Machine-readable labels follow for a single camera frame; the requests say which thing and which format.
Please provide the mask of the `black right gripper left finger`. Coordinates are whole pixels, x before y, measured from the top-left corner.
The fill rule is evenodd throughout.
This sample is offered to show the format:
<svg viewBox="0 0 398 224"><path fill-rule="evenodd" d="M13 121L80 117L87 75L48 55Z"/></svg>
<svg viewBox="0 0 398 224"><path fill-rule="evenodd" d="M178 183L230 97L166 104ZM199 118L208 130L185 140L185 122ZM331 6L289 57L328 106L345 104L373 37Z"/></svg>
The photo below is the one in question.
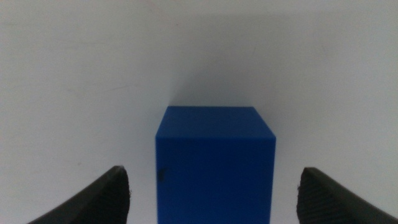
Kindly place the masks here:
<svg viewBox="0 0 398 224"><path fill-rule="evenodd" d="M126 224L130 207L128 175L114 166L89 186L29 224Z"/></svg>

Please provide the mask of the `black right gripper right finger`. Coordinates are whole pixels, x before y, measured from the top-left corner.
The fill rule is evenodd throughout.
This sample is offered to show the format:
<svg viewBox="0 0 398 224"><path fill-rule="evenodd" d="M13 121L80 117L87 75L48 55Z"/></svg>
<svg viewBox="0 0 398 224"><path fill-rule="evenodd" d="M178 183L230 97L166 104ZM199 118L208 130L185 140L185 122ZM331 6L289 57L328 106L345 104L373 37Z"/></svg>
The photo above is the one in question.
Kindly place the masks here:
<svg viewBox="0 0 398 224"><path fill-rule="evenodd" d="M397 224L397 218L315 167L302 172L296 212L299 222L307 224Z"/></svg>

